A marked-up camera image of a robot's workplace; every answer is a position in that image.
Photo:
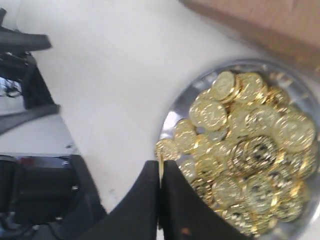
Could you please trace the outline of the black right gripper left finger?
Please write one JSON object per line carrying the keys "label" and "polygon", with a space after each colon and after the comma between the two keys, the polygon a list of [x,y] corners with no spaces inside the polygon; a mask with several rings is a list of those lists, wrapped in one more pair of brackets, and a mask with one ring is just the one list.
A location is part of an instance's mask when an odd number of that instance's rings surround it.
{"label": "black right gripper left finger", "polygon": [[155,240],[157,238],[159,164],[145,162],[132,188],[83,240]]}

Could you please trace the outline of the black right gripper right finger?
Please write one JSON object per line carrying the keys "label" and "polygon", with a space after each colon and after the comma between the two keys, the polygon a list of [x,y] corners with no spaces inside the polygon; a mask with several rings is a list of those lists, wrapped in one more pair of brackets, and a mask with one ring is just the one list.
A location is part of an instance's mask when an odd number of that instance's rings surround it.
{"label": "black right gripper right finger", "polygon": [[213,212],[189,185],[175,161],[163,164],[159,223],[165,240],[251,240]]}

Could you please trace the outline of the black robot base structure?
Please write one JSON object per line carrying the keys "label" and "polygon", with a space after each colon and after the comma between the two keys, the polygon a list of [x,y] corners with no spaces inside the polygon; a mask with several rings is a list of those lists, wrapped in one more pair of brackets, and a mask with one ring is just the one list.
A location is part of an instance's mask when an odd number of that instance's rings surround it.
{"label": "black robot base structure", "polygon": [[32,56],[43,34],[0,29],[0,237],[80,240],[106,216]]}

